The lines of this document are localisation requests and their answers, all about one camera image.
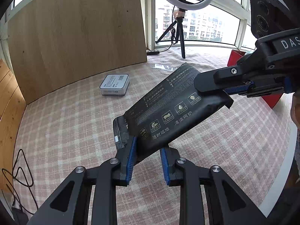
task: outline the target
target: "tripod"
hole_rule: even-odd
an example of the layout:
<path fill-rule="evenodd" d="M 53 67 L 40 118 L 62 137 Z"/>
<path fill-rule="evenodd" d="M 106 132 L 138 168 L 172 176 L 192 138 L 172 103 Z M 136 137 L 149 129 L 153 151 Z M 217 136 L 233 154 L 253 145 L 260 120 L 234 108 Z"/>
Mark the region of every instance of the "tripod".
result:
<path fill-rule="evenodd" d="M 178 41 L 178 38 L 180 37 L 181 56 L 182 58 L 185 58 L 185 41 L 184 41 L 183 26 L 182 26 L 183 18 L 184 17 L 177 17 L 176 20 L 169 25 L 169 27 L 161 35 L 161 37 L 159 37 L 156 43 L 159 43 L 164 38 L 164 36 L 173 28 L 173 26 L 177 24 L 175 39 L 176 41 Z"/>

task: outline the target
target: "product label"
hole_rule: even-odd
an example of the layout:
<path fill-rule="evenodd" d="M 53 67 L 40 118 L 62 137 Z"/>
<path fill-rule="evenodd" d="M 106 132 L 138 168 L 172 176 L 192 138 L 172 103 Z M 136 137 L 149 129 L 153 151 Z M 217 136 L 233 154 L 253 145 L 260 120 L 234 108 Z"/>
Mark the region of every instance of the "product label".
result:
<path fill-rule="evenodd" d="M 127 74 L 109 74 L 101 84 L 101 89 L 122 89 L 128 78 Z"/>

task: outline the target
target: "plaid tablecloth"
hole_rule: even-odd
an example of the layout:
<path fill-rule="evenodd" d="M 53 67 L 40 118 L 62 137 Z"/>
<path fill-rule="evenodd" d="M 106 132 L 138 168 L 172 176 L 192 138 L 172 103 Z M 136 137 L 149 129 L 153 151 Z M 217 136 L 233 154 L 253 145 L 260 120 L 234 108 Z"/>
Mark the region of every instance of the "plaid tablecloth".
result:
<path fill-rule="evenodd" d="M 154 69 L 155 63 L 179 67 L 188 62 L 203 72 L 225 67 L 230 52 L 225 48 L 187 47 L 186 59 L 182 59 L 177 47 L 148 56 L 146 63 L 110 71 L 129 74 L 130 85 L 123 97 L 101 95 L 99 85 L 106 72 L 65 86 L 28 105 L 14 155 L 16 158 L 19 148 L 24 149 L 38 205 L 76 166 L 95 167 L 115 156 L 113 119 L 171 73 Z M 220 165 L 259 205 L 285 156 L 292 98 L 283 95 L 273 110 L 260 97 L 232 98 L 235 102 L 230 110 L 223 107 L 170 146 L 196 165 Z M 19 163 L 25 167 L 22 158 Z M 14 185 L 22 204 L 34 212 L 28 189 L 17 182 Z M 136 165 L 130 185 L 117 187 L 116 192 L 119 224 L 178 224 L 180 188 L 165 185 L 159 152 Z"/>

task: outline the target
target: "wooden board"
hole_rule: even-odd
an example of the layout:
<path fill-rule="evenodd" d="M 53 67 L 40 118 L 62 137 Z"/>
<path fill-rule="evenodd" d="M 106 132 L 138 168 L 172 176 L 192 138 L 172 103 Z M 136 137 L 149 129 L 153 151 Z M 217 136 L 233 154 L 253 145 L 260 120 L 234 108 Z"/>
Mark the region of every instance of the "wooden board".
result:
<path fill-rule="evenodd" d="M 33 0 L 8 22 L 26 102 L 77 80 L 147 61 L 140 0 Z"/>
<path fill-rule="evenodd" d="M 9 68 L 5 64 L 5 62 L 0 59 L 0 81 L 4 78 L 4 76 L 9 72 Z"/>
<path fill-rule="evenodd" d="M 15 141 L 25 107 L 25 100 L 19 87 L 17 87 L 0 119 L 0 167 L 10 172 L 12 172 L 13 167 Z M 0 172 L 0 189 L 9 192 L 6 183 L 5 177 Z"/>
<path fill-rule="evenodd" d="M 0 81 L 0 119 L 17 86 L 17 80 L 11 71 Z"/>

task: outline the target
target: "black pouch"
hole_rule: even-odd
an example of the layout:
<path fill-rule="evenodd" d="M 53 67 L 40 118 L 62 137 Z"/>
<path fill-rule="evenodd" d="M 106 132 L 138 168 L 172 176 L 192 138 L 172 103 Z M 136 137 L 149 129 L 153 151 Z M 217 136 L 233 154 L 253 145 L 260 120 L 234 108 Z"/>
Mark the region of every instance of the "black pouch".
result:
<path fill-rule="evenodd" d="M 233 100 L 223 90 L 200 94 L 194 87 L 199 73 L 182 64 L 124 115 L 113 121 L 117 150 L 125 147 L 129 135 L 137 136 L 137 163 L 166 146 Z"/>

